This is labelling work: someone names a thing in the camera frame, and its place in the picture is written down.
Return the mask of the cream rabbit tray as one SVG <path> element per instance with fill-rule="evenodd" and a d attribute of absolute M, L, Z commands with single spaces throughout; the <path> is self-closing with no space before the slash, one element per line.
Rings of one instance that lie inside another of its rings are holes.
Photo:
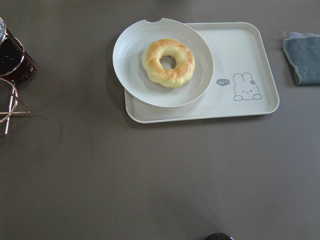
<path fill-rule="evenodd" d="M 259 30 L 247 22 L 189 23 L 213 56 L 207 91 L 180 107 L 158 107 L 124 92 L 127 114 L 142 124 L 273 113 L 280 100 Z"/>

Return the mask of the glazed donut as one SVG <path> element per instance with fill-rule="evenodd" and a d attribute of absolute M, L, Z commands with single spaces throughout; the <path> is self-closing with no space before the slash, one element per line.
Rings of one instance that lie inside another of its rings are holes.
<path fill-rule="evenodd" d="M 164 38 L 152 42 L 143 52 L 142 66 L 151 82 L 175 89 L 191 80 L 195 59 L 182 43 Z"/>

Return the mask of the tea bottle middle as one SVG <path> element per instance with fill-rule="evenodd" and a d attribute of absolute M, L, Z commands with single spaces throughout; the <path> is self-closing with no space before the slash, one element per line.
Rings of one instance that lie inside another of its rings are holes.
<path fill-rule="evenodd" d="M 17 84 L 30 79 L 37 70 L 23 44 L 0 18 L 0 77 Z"/>

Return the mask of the grey folded cloth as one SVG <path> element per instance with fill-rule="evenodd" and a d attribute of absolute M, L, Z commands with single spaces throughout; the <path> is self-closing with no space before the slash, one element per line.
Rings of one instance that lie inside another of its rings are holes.
<path fill-rule="evenodd" d="M 290 32 L 283 41 L 283 51 L 294 69 L 299 85 L 320 83 L 320 36 L 314 33 Z"/>

